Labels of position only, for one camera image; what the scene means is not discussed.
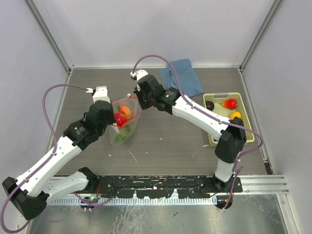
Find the red apple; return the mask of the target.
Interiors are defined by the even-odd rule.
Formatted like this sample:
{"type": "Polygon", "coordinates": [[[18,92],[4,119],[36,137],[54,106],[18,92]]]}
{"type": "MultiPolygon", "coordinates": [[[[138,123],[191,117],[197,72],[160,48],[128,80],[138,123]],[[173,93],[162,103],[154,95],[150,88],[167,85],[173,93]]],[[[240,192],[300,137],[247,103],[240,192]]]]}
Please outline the red apple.
{"type": "Polygon", "coordinates": [[[114,117],[118,127],[122,127],[127,122],[126,116],[122,113],[116,112],[114,113],[114,117]]]}

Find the pale green plastic basket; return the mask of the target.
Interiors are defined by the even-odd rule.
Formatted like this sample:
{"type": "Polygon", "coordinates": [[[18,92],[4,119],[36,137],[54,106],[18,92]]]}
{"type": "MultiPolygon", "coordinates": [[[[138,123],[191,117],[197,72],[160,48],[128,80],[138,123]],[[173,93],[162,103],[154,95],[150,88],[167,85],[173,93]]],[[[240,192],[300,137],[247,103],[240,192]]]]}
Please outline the pale green plastic basket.
{"type": "Polygon", "coordinates": [[[210,101],[214,104],[214,109],[212,112],[216,113],[218,116],[223,117],[233,117],[233,113],[239,112],[241,114],[241,119],[243,120],[244,127],[251,129],[251,123],[240,93],[216,93],[216,94],[204,94],[203,95],[203,106],[206,108],[206,102],[210,101]],[[222,106],[222,103],[234,99],[236,101],[236,108],[228,109],[222,106]]]}

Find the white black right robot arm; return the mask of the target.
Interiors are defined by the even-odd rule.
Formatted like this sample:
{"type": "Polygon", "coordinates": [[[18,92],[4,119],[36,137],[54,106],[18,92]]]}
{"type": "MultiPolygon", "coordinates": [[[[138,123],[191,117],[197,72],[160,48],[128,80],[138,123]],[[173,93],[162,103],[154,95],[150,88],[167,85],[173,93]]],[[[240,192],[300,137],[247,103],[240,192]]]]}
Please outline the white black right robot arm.
{"type": "Polygon", "coordinates": [[[155,107],[161,112],[181,117],[201,128],[217,140],[215,155],[218,158],[214,173],[214,187],[225,192],[233,182],[233,168],[237,156],[246,143],[243,121],[217,115],[182,95],[178,89],[164,87],[145,70],[131,72],[136,81],[134,93],[143,110],[155,107]]]}

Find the orange peach fruit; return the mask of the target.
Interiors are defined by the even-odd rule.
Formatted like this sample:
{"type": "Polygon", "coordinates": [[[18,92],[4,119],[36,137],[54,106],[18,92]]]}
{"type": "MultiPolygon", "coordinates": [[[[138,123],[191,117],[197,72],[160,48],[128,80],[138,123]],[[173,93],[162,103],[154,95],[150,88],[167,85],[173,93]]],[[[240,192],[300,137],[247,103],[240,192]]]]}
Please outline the orange peach fruit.
{"type": "Polygon", "coordinates": [[[120,112],[126,116],[127,119],[130,119],[132,117],[132,111],[129,107],[123,105],[120,106],[120,112]]]}

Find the green leafy vegetable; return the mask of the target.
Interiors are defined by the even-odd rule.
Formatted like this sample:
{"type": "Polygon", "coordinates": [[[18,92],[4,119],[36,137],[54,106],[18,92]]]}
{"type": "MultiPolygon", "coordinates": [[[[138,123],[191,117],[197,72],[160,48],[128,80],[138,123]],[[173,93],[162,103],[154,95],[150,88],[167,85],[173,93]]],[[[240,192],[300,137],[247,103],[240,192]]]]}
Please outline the green leafy vegetable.
{"type": "MultiPolygon", "coordinates": [[[[117,111],[120,113],[120,106],[117,106],[117,111]]],[[[127,122],[122,126],[122,127],[118,127],[117,126],[117,136],[115,141],[120,143],[120,142],[124,142],[126,141],[134,132],[134,127],[131,125],[131,120],[132,117],[130,119],[127,120],[127,122]]]]}

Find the clear zip bag orange zipper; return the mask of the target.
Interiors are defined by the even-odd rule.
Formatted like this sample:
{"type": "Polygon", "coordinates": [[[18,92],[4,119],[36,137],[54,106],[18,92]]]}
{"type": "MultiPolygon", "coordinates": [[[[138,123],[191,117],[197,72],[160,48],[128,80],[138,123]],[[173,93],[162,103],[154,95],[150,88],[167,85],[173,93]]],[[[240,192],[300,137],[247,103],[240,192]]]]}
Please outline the clear zip bag orange zipper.
{"type": "Polygon", "coordinates": [[[112,103],[116,123],[109,126],[110,143],[118,147],[135,132],[142,108],[138,98],[127,94],[125,98],[112,103]]]}

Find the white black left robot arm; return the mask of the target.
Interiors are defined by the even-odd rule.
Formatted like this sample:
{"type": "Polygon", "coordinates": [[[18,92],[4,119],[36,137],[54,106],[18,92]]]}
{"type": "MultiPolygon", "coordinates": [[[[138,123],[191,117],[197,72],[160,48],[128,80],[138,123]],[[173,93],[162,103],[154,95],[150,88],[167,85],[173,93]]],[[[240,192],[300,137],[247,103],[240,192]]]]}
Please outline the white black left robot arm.
{"type": "Polygon", "coordinates": [[[2,182],[9,200],[26,220],[34,219],[48,204],[67,194],[77,191],[93,193],[98,188],[98,176],[87,167],[54,183],[50,179],[69,160],[97,141],[108,125],[114,123],[112,103],[107,100],[96,101],[82,119],[69,125],[57,146],[31,169],[18,178],[7,177],[2,182]]]}

